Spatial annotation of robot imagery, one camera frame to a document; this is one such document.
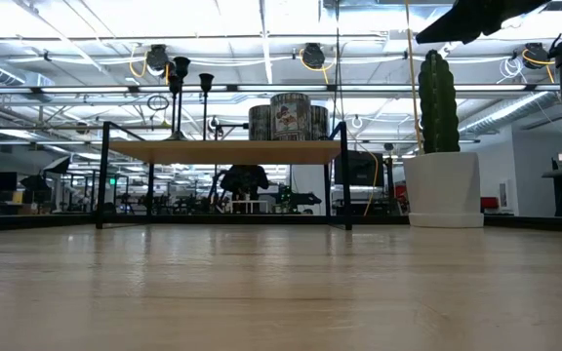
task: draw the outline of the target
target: ceiling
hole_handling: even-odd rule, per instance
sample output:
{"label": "ceiling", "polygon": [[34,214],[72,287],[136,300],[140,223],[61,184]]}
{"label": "ceiling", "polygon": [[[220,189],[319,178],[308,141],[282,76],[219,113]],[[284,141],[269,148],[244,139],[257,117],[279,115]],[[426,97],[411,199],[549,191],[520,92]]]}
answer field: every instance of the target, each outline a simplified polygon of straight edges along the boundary
{"label": "ceiling", "polygon": [[[192,59],[186,84],[198,85],[200,73],[213,74],[215,84],[321,85],[325,79],[333,84],[334,68],[324,74],[307,70],[299,55],[306,43],[318,43],[327,61],[334,61],[338,23],[331,3],[331,0],[38,0],[31,5],[21,0],[0,0],[0,67],[12,72],[40,73],[55,86],[164,85],[163,79],[148,71],[142,77],[136,76],[143,71],[144,53],[150,45],[164,44],[170,57]],[[510,67],[516,72],[509,74],[504,65],[513,52],[521,54],[526,43],[541,42],[549,48],[562,33],[562,6],[511,20],[505,23],[504,30],[468,45],[414,44],[414,56],[409,60],[405,59],[408,41],[404,1],[380,3],[385,2],[346,0],[341,3],[339,79],[343,84],[410,84],[410,62],[417,73],[423,56],[433,49],[442,53],[448,50],[447,59],[457,84],[549,82],[545,70],[522,68],[520,71]],[[410,27],[414,33],[452,6],[448,0],[411,3]],[[248,122],[249,108],[268,104],[272,95],[211,93],[208,114],[227,122]],[[43,120],[52,118],[50,126],[74,125],[80,121],[91,125],[114,121],[124,126],[170,122],[165,112],[154,113],[146,106],[148,97],[54,96],[54,100],[69,101],[56,104],[0,95],[0,106],[36,123],[42,110]],[[200,139],[203,116],[200,94],[188,93],[183,98],[186,134]],[[120,106],[124,100],[130,105]],[[489,95],[459,98],[460,119],[495,102],[496,98]],[[312,103],[333,110],[330,96],[312,97]],[[361,120],[360,128],[351,128],[361,138],[413,136],[410,117],[414,108],[408,95],[358,94],[345,97],[343,106],[347,118]],[[18,119],[9,122],[28,123]],[[169,133],[146,130],[139,134],[161,139]],[[99,133],[81,136],[71,131],[50,135],[74,140],[99,136]],[[248,134],[240,130],[227,137],[244,138]],[[381,150],[381,145],[375,143],[373,149]],[[407,149],[408,146],[400,146],[397,151],[404,153]]]}

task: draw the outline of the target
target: ceiling duct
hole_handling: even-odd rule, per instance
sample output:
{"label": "ceiling duct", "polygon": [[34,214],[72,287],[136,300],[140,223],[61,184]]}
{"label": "ceiling duct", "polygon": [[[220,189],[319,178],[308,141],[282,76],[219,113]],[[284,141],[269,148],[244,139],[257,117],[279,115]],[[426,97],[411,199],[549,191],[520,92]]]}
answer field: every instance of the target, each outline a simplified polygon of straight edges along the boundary
{"label": "ceiling duct", "polygon": [[[0,62],[0,84],[8,87],[52,87],[54,86],[54,81],[40,73],[16,69],[6,63]],[[47,102],[52,98],[42,94],[25,96],[43,102]]]}
{"label": "ceiling duct", "polygon": [[505,99],[462,121],[459,132],[480,135],[557,103],[560,103],[558,95],[550,92],[531,93],[519,99]]}

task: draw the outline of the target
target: hanging cable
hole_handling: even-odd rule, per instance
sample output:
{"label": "hanging cable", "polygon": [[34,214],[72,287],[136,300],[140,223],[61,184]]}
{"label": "hanging cable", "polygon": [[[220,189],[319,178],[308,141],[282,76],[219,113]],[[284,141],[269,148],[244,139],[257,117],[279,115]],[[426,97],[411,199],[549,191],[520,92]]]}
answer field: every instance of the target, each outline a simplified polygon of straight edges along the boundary
{"label": "hanging cable", "polygon": [[148,51],[144,53],[144,63],[142,64],[142,73],[137,73],[134,69],[134,54],[136,53],[136,46],[132,48],[132,56],[129,61],[129,70],[132,71],[132,74],[138,78],[142,78],[144,73],[146,73],[146,56],[148,55]]}

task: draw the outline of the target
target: metal pole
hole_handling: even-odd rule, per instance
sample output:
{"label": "metal pole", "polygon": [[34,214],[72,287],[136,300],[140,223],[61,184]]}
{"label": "metal pole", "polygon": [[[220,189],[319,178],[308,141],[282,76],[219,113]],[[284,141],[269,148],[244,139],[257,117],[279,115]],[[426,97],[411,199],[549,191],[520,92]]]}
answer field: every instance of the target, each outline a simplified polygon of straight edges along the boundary
{"label": "metal pole", "polygon": [[68,192],[68,210],[70,211],[71,207],[73,206],[73,179],[74,175],[70,175],[70,188],[71,191]]}
{"label": "metal pole", "polygon": [[328,222],[331,220],[331,176],[329,175],[329,164],[324,165],[324,203]]}
{"label": "metal pole", "polygon": [[88,177],[84,176],[84,199],[88,197]]}
{"label": "metal pole", "polygon": [[146,217],[151,220],[153,216],[153,180],[155,179],[155,165],[148,165],[148,188],[146,189]]}
{"label": "metal pole", "polygon": [[97,203],[97,229],[103,229],[105,211],[105,183],[107,182],[107,157],[109,155],[109,122],[103,122],[103,141],[101,144],[101,163],[99,166],[99,202]]}
{"label": "metal pole", "polygon": [[125,175],[125,194],[127,194],[127,201],[125,202],[125,215],[129,211],[129,176]]}
{"label": "metal pole", "polygon": [[350,209],[350,169],[348,166],[348,135],[346,122],[340,122],[341,143],[341,182],[343,183],[344,228],[352,230],[352,213]]}
{"label": "metal pole", "polygon": [[90,188],[90,212],[95,210],[95,185],[97,180],[97,171],[93,170],[93,185]]}
{"label": "metal pole", "polygon": [[177,110],[177,93],[173,93],[173,123],[171,123],[171,134],[175,132],[175,111]]}
{"label": "metal pole", "polygon": [[180,82],[180,104],[177,110],[177,138],[181,140],[181,98],[183,96],[183,81]]}
{"label": "metal pole", "polygon": [[207,93],[203,94],[203,141],[207,140]]}

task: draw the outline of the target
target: wooden table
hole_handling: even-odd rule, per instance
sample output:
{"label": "wooden table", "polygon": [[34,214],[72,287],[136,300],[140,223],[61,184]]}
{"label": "wooden table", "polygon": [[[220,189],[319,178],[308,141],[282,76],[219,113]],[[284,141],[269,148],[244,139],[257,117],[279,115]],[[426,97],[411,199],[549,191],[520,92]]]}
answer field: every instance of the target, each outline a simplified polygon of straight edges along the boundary
{"label": "wooden table", "polygon": [[111,141],[111,150],[148,164],[325,165],[339,141]]}

